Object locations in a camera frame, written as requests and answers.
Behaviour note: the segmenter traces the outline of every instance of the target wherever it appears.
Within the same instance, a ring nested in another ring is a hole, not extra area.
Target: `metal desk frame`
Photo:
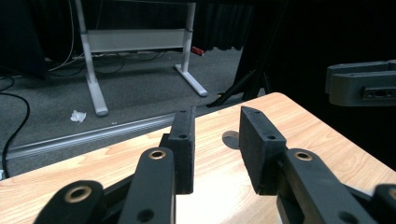
[[[86,75],[87,83],[90,88],[91,98],[97,116],[106,116],[108,114],[108,109],[93,69],[92,52],[183,48],[182,62],[181,64],[176,64],[175,68],[200,96],[207,96],[207,91],[188,72],[195,3],[187,3],[188,13],[186,29],[88,31],[85,26],[81,0],[75,0],[75,2],[81,42],[88,70]]]

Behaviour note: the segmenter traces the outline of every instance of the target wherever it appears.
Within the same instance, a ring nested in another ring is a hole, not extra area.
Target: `desk leg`
[[[181,64],[176,64],[176,70],[190,83],[200,96],[207,96],[207,91],[199,84],[197,80],[188,72],[189,58],[192,41],[192,28],[194,24],[195,3],[188,3],[187,24],[184,31],[183,40],[183,59]]]
[[[91,56],[91,47],[88,42],[87,29],[85,27],[84,13],[80,0],[76,0],[76,9],[78,14],[79,31],[81,36],[82,47],[84,49],[84,58],[87,64],[87,83],[90,88],[93,106],[95,107],[96,115],[104,117],[108,114],[105,98],[103,97],[98,80],[93,69],[93,62]]]

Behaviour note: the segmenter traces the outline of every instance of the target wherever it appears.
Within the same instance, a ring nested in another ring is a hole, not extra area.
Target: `white paper scrap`
[[[79,121],[80,123],[84,121],[87,117],[87,113],[77,112],[77,110],[73,111],[72,117],[70,118],[72,121]]]

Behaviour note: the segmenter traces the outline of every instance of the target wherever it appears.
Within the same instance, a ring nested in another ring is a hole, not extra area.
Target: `wooden tabletop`
[[[396,183],[396,173],[287,96],[272,93],[241,105],[260,109],[288,140],[318,154],[341,182],[364,191]],[[239,150],[222,135],[238,132],[241,105],[196,119],[194,193],[177,195],[177,223],[277,223],[276,197],[258,196]],[[0,223],[32,223],[65,185],[90,179],[108,187],[134,173],[140,154],[157,147],[165,128],[0,181]]]

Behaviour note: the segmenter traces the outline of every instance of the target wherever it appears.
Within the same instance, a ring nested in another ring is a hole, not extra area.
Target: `black backdrop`
[[[396,59],[396,1],[300,1],[278,40],[267,75],[341,134],[396,170],[396,106],[331,105],[326,68]]]
[[[71,47],[68,0],[28,0],[33,22],[46,56],[62,62]],[[75,24],[75,50],[82,52],[74,0],[70,0]],[[124,1],[83,0],[88,29],[184,28],[187,6]],[[245,43],[253,6],[197,4],[192,44],[207,50],[214,47],[241,49]]]

